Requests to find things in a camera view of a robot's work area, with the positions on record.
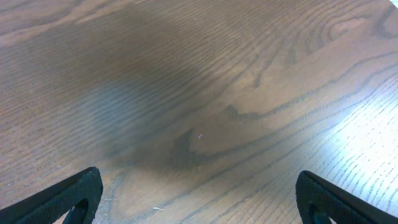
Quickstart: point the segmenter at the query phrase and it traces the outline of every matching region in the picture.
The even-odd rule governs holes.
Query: wooden desk
[[[97,166],[95,223],[300,223],[306,169],[398,216],[397,21],[387,0],[2,1],[0,207]]]

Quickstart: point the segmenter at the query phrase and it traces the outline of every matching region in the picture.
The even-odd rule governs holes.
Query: black object
[[[0,223],[53,223],[69,211],[63,224],[89,224],[95,217],[102,193],[100,171],[90,167],[0,210]]]
[[[297,207],[303,224],[398,223],[398,218],[373,207],[321,177],[302,171],[296,183]]]

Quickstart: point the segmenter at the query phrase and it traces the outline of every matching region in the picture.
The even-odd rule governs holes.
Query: wood grain
[[[95,223],[300,223],[306,169],[398,216],[397,20],[386,0],[2,1],[0,207],[97,166]]]

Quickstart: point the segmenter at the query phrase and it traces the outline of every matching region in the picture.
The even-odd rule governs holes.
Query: oak wood surface
[[[306,169],[398,216],[397,21],[386,0],[1,1],[0,208],[97,166],[94,223],[300,223]]]

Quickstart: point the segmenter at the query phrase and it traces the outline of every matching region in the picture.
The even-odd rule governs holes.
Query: table surface
[[[0,207],[96,166],[94,223],[300,223],[310,170],[398,216],[397,21],[387,0],[2,1]]]

